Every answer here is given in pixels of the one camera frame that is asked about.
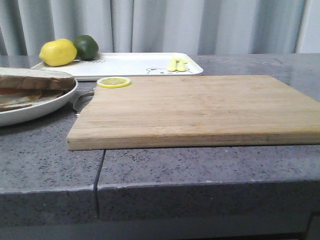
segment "white plastic tray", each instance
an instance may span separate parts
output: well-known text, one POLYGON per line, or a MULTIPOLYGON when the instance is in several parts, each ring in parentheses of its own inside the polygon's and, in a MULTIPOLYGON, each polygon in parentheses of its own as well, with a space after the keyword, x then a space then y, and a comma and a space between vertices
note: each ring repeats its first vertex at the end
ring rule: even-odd
POLYGON ((177 52, 99 53, 98 58, 92 61, 74 60, 68 65, 56 67, 41 62, 32 69, 66 72, 78 81, 96 81, 107 76, 199 75, 203 72, 188 55, 177 52), (185 72, 167 71, 173 56, 188 60, 185 72))

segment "lime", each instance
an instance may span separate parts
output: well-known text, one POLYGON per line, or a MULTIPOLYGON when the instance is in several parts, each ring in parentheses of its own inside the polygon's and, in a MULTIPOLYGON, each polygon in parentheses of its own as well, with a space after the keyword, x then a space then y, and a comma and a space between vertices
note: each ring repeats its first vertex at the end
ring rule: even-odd
POLYGON ((77 56, 81 60, 90 61, 93 60, 99 51, 97 42, 90 35, 80 35, 74 41, 73 44, 77 50, 77 56))
POLYGON ((49 41, 41 48, 39 58, 52 67, 71 63, 77 55, 77 49, 72 41, 68 39, 58 39, 49 41))
POLYGON ((131 80, 127 77, 112 76, 101 78, 97 81, 97 85, 102 88, 115 89, 126 87, 131 84, 131 80))

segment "countertop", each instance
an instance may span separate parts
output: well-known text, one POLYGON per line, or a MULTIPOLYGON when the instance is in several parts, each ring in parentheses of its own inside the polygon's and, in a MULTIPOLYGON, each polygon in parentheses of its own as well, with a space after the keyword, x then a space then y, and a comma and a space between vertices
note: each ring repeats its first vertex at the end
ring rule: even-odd
MULTIPOLYGON (((203 75, 271 75, 320 101, 320 54, 190 57, 203 75)), ((0 56, 2 67, 39 62, 0 56)), ((80 82, 77 95, 94 85, 80 82)), ((279 231, 303 232, 320 211, 320 145, 69 151, 76 118, 68 103, 0 127, 0 226, 299 216, 278 217, 279 231)))

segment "plate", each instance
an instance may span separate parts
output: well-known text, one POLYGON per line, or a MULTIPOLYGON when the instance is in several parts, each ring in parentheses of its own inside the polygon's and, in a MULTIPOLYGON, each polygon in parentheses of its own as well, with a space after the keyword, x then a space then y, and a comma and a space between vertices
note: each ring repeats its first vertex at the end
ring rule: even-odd
POLYGON ((67 65, 55 67, 41 62, 32 69, 66 72, 78 81, 96 81, 109 76, 199 75, 204 71, 188 55, 179 52, 99 53, 98 58, 92 61, 76 59, 67 65), (185 72, 167 71, 173 56, 187 59, 185 72))
POLYGON ((0 127, 37 119, 58 110, 71 100, 73 95, 76 93, 77 87, 78 82, 75 81, 75 86, 72 90, 60 97, 57 97, 56 99, 48 100, 34 106, 0 112, 0 127))

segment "toast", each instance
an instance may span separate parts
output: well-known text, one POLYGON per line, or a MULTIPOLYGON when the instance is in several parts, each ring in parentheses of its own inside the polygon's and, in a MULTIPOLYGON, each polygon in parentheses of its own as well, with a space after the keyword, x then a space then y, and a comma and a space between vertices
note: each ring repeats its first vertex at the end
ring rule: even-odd
POLYGON ((0 107, 37 100, 41 95, 39 89, 0 88, 0 107))
POLYGON ((54 100, 65 93, 65 91, 63 90, 39 90, 39 91, 41 91, 41 97, 38 99, 33 99, 30 101, 24 101, 24 102, 19 102, 19 103, 10 104, 10 105, 2 105, 2 106, 0 105, 0 113, 47 103, 48 101, 54 100))
POLYGON ((0 67, 0 88, 67 91, 75 85, 75 77, 62 71, 0 67))

